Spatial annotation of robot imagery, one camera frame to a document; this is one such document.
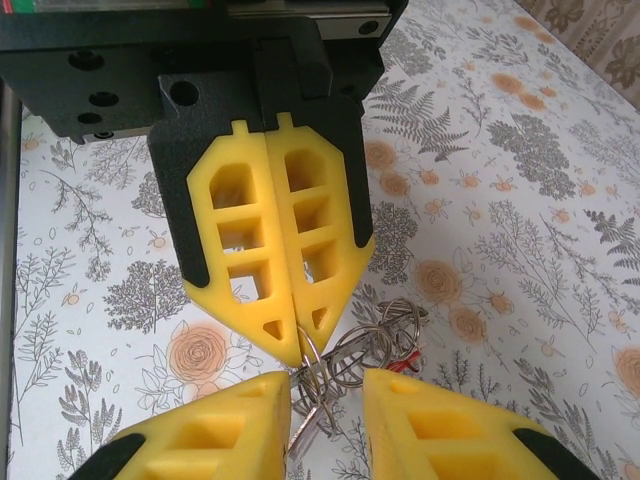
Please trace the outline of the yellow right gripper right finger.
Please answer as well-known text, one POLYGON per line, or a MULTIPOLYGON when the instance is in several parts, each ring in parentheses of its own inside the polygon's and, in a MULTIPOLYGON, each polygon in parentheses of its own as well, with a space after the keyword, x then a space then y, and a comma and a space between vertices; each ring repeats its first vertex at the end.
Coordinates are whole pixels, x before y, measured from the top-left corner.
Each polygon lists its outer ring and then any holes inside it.
POLYGON ((592 479, 533 420, 386 369, 363 381, 374 479, 592 479))

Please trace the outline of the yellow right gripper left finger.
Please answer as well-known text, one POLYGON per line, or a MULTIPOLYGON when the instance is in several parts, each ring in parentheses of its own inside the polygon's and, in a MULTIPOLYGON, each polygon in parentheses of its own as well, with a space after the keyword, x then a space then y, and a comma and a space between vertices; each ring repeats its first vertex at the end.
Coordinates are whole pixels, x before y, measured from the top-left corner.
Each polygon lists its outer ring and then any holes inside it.
POLYGON ((284 479, 290 376, 269 372, 134 424, 76 479, 284 479))

